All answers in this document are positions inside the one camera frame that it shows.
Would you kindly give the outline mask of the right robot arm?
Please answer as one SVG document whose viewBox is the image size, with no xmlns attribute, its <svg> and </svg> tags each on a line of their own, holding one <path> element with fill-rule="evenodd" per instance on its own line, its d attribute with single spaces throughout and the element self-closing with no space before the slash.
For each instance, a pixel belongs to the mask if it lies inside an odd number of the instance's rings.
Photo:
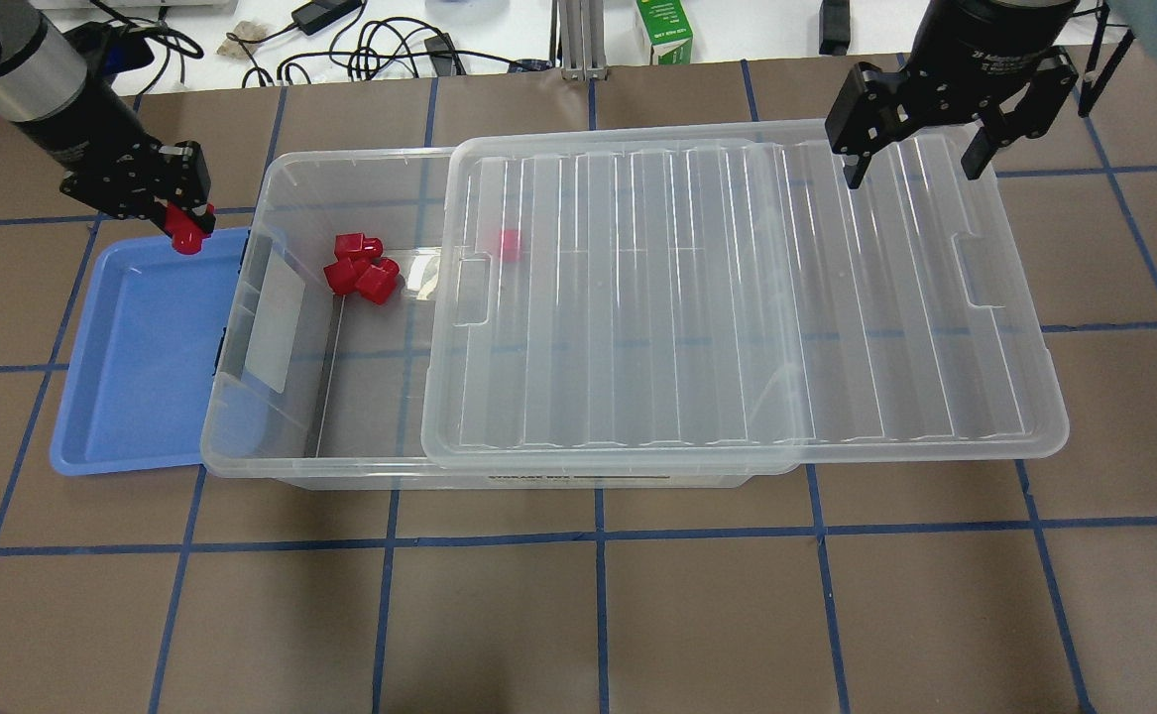
<svg viewBox="0 0 1157 714">
<path fill-rule="evenodd" d="M 1096 32 L 1118 15 L 1125 35 L 1105 66 L 1090 62 L 1081 81 L 1057 42 L 1077 8 L 1074 1 L 928 3 L 901 69 L 856 62 L 830 109 L 830 148 L 843 159 L 847 185 L 858 187 L 886 146 L 963 125 L 978 128 L 961 157 L 965 177 L 977 179 L 998 150 L 1044 137 L 1074 84 L 1082 88 L 1078 112 L 1089 115 L 1134 42 L 1157 60 L 1157 1 L 1103 1 Z"/>
</svg>

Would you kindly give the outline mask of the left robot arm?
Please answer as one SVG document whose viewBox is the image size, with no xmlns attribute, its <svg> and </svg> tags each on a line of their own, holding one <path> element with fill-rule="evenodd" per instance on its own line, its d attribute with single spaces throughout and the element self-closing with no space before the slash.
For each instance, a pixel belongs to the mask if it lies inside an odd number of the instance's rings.
<svg viewBox="0 0 1157 714">
<path fill-rule="evenodd" d="M 201 145 L 165 143 L 51 20 L 0 1 L 0 117 L 64 169 L 61 193 L 116 220 L 146 220 L 176 252 L 215 230 Z"/>
</svg>

